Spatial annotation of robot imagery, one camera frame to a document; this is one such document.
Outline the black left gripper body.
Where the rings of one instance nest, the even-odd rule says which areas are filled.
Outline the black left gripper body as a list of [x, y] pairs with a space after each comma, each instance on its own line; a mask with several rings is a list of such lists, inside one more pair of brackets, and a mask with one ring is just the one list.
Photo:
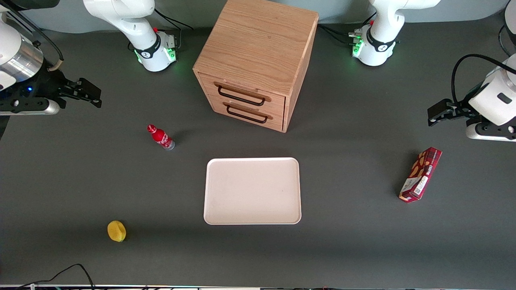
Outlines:
[[477, 110], [472, 108], [468, 101], [454, 101], [453, 102], [454, 113], [452, 120], [465, 118], [472, 121], [482, 121], [483, 118]]

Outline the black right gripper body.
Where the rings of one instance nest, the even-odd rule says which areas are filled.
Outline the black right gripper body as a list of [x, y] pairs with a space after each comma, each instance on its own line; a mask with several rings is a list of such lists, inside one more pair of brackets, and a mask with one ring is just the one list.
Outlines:
[[30, 110], [60, 110], [67, 105], [66, 98], [80, 100], [81, 95], [60, 71], [41, 70], [24, 83], [24, 93]]

